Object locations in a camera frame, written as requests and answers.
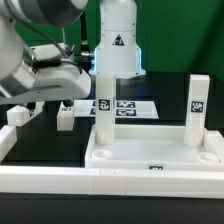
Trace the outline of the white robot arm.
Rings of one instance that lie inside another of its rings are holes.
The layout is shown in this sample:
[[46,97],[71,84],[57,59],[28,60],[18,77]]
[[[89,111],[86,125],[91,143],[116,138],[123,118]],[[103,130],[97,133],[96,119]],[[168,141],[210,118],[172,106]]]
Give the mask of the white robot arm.
[[0,105],[67,101],[88,97],[93,75],[129,79],[144,75],[136,43],[134,0],[99,0],[101,40],[94,65],[86,72],[63,48],[42,59],[47,46],[34,51],[15,30],[29,22],[64,28],[86,10],[89,0],[0,0]]

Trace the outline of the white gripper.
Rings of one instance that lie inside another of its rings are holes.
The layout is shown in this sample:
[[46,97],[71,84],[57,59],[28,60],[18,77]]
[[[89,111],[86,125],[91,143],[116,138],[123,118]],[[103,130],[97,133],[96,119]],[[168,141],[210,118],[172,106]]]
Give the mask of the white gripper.
[[65,107],[74,106],[73,99],[86,98],[91,90],[89,75],[72,61],[58,57],[38,60],[26,48],[21,66],[0,79],[0,105],[26,104],[36,109],[36,102],[63,101]]

